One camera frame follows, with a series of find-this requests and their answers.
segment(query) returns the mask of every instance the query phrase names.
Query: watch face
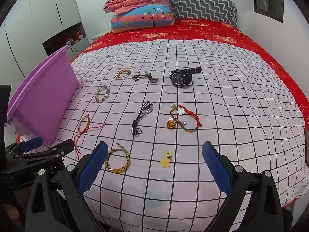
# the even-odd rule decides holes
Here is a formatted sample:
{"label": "watch face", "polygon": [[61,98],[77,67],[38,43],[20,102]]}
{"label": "watch face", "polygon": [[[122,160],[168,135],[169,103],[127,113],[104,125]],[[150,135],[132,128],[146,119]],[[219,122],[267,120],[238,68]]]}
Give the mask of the watch face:
{"label": "watch face", "polygon": [[176,85],[181,85],[183,84],[183,77],[180,73],[174,73],[172,76],[172,80]]}

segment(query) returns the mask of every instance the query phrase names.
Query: bedsheet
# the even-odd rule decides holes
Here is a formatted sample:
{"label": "bedsheet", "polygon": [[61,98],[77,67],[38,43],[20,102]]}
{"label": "bedsheet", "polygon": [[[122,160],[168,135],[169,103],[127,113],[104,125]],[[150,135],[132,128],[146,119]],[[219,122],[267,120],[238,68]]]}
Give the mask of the bedsheet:
{"label": "bedsheet", "polygon": [[[109,149],[119,142],[131,157],[124,173],[103,167],[84,193],[96,218],[123,231],[203,231],[226,197],[202,158],[207,140],[249,172],[270,170],[282,206],[304,195],[308,101],[281,66],[239,30],[218,22],[185,20],[174,29],[151,30],[122,38],[108,34],[72,62],[80,85],[52,145],[73,138],[89,112],[90,126],[106,125],[80,138],[81,154],[104,140]],[[193,75],[191,85],[174,87],[170,72],[192,67],[201,67],[202,73]],[[133,75],[146,71],[160,80],[115,80],[120,69]],[[103,85],[110,87],[110,96],[98,104],[94,93]],[[154,110],[139,123],[143,133],[133,138],[132,122],[146,101]],[[167,129],[171,104],[197,113],[203,126],[194,133]],[[181,118],[194,126],[190,116]],[[165,151],[173,154],[169,168],[160,164]],[[121,153],[110,158],[113,168],[125,161]],[[75,152],[64,158],[65,165],[76,163]],[[248,193],[233,229],[249,198]]]}

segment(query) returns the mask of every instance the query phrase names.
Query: purple plastic bin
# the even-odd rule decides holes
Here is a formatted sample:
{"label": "purple plastic bin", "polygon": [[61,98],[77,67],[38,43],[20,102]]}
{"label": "purple plastic bin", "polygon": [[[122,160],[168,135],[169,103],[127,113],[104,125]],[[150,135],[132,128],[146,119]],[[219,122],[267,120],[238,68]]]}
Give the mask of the purple plastic bin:
{"label": "purple plastic bin", "polygon": [[78,87],[64,46],[44,59],[25,78],[9,102],[7,124],[18,134],[54,142],[59,124]]}

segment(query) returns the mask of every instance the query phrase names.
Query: white flower charm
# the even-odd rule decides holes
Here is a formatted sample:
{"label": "white flower charm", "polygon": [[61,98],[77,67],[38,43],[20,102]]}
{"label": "white flower charm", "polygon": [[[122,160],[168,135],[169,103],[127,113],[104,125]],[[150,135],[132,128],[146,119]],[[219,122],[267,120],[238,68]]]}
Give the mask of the white flower charm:
{"label": "white flower charm", "polygon": [[178,108],[177,113],[182,116],[185,112],[183,108]]}

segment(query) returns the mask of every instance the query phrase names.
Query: blue gripper pad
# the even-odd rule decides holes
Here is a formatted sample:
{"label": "blue gripper pad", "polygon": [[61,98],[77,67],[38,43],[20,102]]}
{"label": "blue gripper pad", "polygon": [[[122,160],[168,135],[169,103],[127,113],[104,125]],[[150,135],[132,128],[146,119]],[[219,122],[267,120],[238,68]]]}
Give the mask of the blue gripper pad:
{"label": "blue gripper pad", "polygon": [[23,144],[20,147],[20,150],[27,153],[33,149],[39,148],[42,145],[43,145],[43,139],[41,137],[38,137],[38,138],[34,138],[34,139],[23,142]]}
{"label": "blue gripper pad", "polygon": [[218,158],[214,149],[215,148],[209,141],[205,142],[202,147],[203,158],[219,190],[229,196],[232,191],[231,177],[220,159]]}
{"label": "blue gripper pad", "polygon": [[83,171],[79,173],[78,191],[81,195],[90,190],[95,178],[107,158],[108,152],[108,145],[104,141],[101,141],[91,154],[84,155],[81,158],[80,162],[84,157],[86,158],[87,156],[91,156]]}

